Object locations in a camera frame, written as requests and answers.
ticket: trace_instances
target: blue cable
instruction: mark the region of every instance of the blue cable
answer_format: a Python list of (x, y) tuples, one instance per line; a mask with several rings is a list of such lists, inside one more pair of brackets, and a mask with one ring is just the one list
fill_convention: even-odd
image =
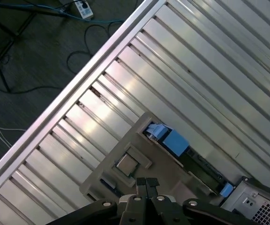
[[(4, 5), (4, 6), (17, 6), (17, 7), (34, 7), (34, 5), (17, 5), (17, 4), (5, 4), (5, 3), (0, 3), (0, 5)], [(71, 15), (71, 14), (68, 14), (68, 13), (65, 13), (65, 12), (62, 12), (61, 10), (59, 9), (56, 9), (56, 8), (53, 8), (53, 7), (50, 7), (50, 6), (46, 6), (46, 5), (36, 5), (36, 6), (39, 6), (41, 8), (48, 8), (48, 9), (51, 9), (51, 10), (54, 10), (54, 11), (57, 11), (61, 14), (65, 14), (71, 18), (74, 18), (74, 19), (77, 19), (77, 20), (82, 20), (82, 21), (86, 21), (86, 22), (91, 22), (91, 23), (114, 23), (114, 22), (124, 22), (124, 20), (110, 20), (110, 21), (103, 21), (103, 20), (85, 20), (83, 18), (80, 18), (80, 17), (77, 17), (77, 16), (74, 16), (74, 15)]]

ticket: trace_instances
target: blue connector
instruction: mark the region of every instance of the blue connector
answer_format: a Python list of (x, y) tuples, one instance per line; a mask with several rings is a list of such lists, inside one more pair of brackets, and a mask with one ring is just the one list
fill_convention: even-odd
[[(185, 152), (189, 146), (189, 142), (176, 130), (171, 129), (164, 124), (150, 124), (146, 129), (146, 132), (148, 132), (150, 137), (153, 137), (158, 143), (164, 144), (178, 157)], [(167, 132), (170, 132), (168, 136), (162, 142), (159, 142), (159, 139), (161, 139)]]
[(220, 195), (222, 195), (223, 197), (226, 198), (230, 195), (230, 193), (233, 191), (233, 189), (234, 189), (234, 187), (230, 183), (227, 183), (227, 184), (225, 184), (224, 188), (220, 192)]

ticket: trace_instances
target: power strip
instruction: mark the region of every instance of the power strip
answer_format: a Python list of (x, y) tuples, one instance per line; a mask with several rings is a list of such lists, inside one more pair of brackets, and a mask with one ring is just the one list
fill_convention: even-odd
[(93, 12), (86, 0), (83, 1), (75, 1), (75, 5), (80, 12), (80, 15), (83, 19), (91, 19), (93, 17)]

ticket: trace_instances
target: ventilation grille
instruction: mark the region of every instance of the ventilation grille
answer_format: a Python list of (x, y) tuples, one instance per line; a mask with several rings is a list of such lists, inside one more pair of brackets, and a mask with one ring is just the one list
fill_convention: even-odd
[(262, 205), (252, 220), (259, 224), (270, 225), (270, 204)]

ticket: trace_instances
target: gray carpet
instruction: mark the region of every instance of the gray carpet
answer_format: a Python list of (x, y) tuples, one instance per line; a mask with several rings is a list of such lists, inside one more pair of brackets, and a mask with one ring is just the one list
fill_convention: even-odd
[[(2, 1), (4, 3), (25, 4), (22, 0)], [(33, 1), (59, 6), (56, 0)], [(126, 19), (134, 9), (136, 0), (90, 0), (88, 1), (96, 20)], [(80, 16), (75, 6), (71, 14)], [(29, 13), (0, 9), (0, 21), (13, 30), (19, 28)], [(66, 68), (69, 53), (85, 51), (84, 30), (91, 23), (36, 15), (22, 36), (12, 46), (3, 62), (2, 70), (13, 91), (21, 91), (40, 85), (65, 87), (75, 76)], [(111, 33), (118, 29), (113, 25)], [(108, 37), (101, 28), (93, 27), (88, 31), (87, 42), (90, 51), (95, 53)], [(0, 30), (0, 49), (7, 43), (9, 36)], [(89, 58), (75, 55), (71, 58), (73, 70), (80, 70)], [(27, 129), (45, 108), (59, 94), (60, 90), (41, 89), (27, 94), (9, 95), (0, 92), (0, 126), (5, 128)], [(22, 132), (3, 131), (4, 136), (14, 144)], [(0, 159), (8, 147), (0, 140)]]

